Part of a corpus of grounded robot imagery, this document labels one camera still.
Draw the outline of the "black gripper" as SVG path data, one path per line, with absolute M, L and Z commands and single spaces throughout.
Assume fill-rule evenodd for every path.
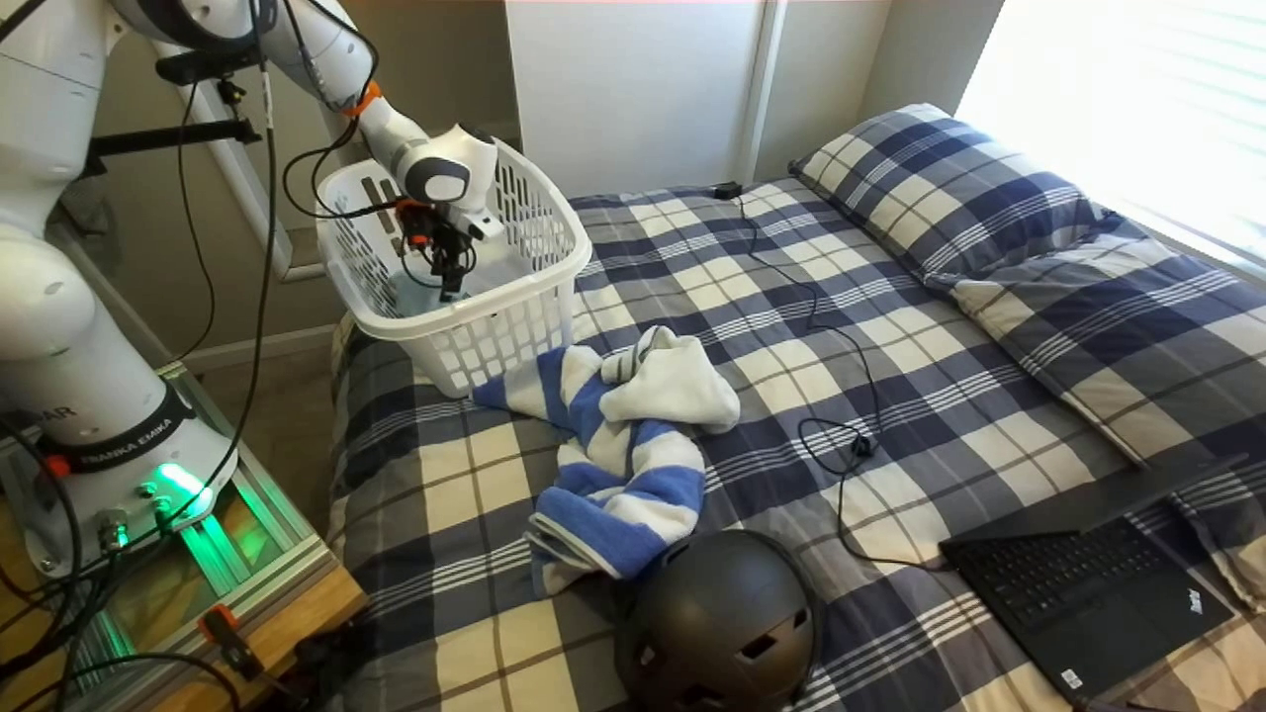
M 449 209 L 433 203 L 405 203 L 399 231 L 405 270 L 409 259 L 420 259 L 433 270 L 428 289 L 435 289 L 445 300 L 454 300 L 462 276 L 479 264 L 474 245 L 483 241 L 483 231 L 461 231 Z

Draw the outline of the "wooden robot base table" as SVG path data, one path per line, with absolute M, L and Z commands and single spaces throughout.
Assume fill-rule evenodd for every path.
M 255 451 L 219 510 L 93 575 L 64 648 L 0 712 L 256 712 L 367 595 Z

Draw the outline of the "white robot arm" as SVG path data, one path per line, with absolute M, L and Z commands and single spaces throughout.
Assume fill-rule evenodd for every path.
M 424 132 L 380 85 L 339 0 L 21 0 L 0 40 L 0 397 L 68 468 L 23 507 L 23 541 L 50 579 L 95 567 L 164 518 L 199 518 L 232 447 L 137 358 L 81 264 L 46 241 L 50 205 L 86 169 L 120 37 L 186 63 L 275 63 L 339 112 L 405 199 L 491 227 L 495 143 Z

